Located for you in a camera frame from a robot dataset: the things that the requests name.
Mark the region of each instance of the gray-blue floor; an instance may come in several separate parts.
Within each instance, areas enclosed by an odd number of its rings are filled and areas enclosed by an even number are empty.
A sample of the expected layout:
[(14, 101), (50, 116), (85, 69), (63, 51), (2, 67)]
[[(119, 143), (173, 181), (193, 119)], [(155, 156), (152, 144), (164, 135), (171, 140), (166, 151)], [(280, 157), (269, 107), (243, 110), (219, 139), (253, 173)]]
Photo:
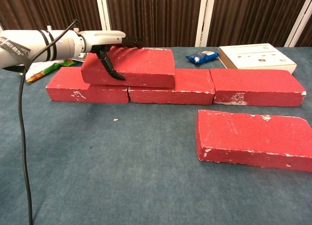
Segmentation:
[[(185, 56), (198, 50), (173, 48), (176, 67), (195, 68)], [(312, 48), (280, 50), (298, 64), (293, 75), (308, 93), (301, 107), (52, 102), (45, 86), (54, 73), (26, 84), (23, 111), (35, 224), (311, 224), (312, 173), (196, 157), (199, 109), (292, 115), (312, 124)], [(212, 67), (222, 64), (201, 66)], [(19, 80), (0, 71), (1, 225), (28, 223)]]

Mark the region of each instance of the red foam block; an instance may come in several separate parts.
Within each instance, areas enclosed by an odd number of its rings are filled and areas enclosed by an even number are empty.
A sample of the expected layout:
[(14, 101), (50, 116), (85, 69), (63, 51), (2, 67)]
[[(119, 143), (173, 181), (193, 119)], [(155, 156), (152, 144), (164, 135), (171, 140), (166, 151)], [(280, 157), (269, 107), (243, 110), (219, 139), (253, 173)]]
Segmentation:
[(209, 70), (176, 69), (174, 88), (129, 87), (136, 103), (212, 104), (214, 85)]
[(62, 67), (46, 86), (56, 102), (128, 103), (127, 86), (90, 85), (83, 81), (80, 67)]
[(82, 77), (86, 83), (144, 87), (174, 86), (175, 61), (171, 50), (113, 47), (108, 56), (114, 69), (126, 80), (112, 78), (96, 54), (90, 53), (82, 65)]
[(300, 106), (305, 88), (288, 71), (211, 69), (214, 103), (258, 106)]
[(312, 172), (312, 129), (298, 117), (199, 110), (200, 161)]

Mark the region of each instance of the robotic arm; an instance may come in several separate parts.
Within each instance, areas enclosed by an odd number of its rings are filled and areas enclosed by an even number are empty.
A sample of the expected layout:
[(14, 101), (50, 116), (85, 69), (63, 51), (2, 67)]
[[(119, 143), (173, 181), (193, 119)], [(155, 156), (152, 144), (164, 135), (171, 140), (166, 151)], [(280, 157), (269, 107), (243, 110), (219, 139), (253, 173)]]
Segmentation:
[[(5, 30), (0, 33), (0, 69), (18, 71), (20, 61), (8, 48), (17, 55), (32, 58), (47, 46), (62, 30)], [(145, 43), (138, 38), (128, 37), (121, 31), (81, 31), (69, 30), (55, 45), (41, 54), (34, 62), (55, 61), (75, 58), (80, 53), (95, 53), (106, 71), (117, 80), (125, 80), (113, 67), (107, 52), (112, 46), (142, 48)]]

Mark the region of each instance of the black cable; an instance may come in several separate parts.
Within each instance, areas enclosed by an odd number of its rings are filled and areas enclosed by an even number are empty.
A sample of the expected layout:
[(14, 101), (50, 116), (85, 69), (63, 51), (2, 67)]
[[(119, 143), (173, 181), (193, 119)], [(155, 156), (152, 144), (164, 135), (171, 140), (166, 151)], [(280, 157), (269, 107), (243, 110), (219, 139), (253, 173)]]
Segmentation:
[[(60, 34), (55, 40), (49, 43), (46, 47), (36, 53), (31, 61), (32, 63), (48, 48), (53, 46), (60, 38), (62, 38), (75, 24), (78, 23), (78, 20), (75, 19), (63, 32)], [(25, 127), (24, 127), (24, 120), (23, 120), (23, 113), (22, 113), (22, 94), (23, 88), (25, 83), (26, 72), (28, 68), (24, 68), (23, 75), (20, 79), (19, 84), (19, 123), (20, 123), (20, 131), (21, 131), (21, 143), (22, 143), (22, 158), (23, 158), (23, 171), (24, 171), (24, 178), (26, 184), (26, 192), (27, 192), (27, 200), (28, 200), (28, 221), (29, 225), (33, 225), (33, 209), (32, 209), (32, 199), (31, 199), (31, 191), (29, 185), (29, 178), (28, 178), (28, 170), (27, 170), (27, 161), (26, 161), (26, 136), (25, 136)]]

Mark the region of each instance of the brown curtain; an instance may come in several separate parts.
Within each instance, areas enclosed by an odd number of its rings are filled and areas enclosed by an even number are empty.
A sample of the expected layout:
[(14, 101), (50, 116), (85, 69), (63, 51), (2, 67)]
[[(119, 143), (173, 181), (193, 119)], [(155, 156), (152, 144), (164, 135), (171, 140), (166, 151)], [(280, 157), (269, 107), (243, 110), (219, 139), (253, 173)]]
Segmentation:
[(207, 46), (284, 46), (305, 0), (215, 0)]
[(200, 0), (107, 0), (113, 30), (149, 46), (194, 46)]
[(97, 0), (0, 0), (4, 29), (64, 29), (75, 18), (80, 30), (101, 30)]
[(310, 16), (307, 25), (303, 29), (296, 47), (312, 47), (312, 15)]

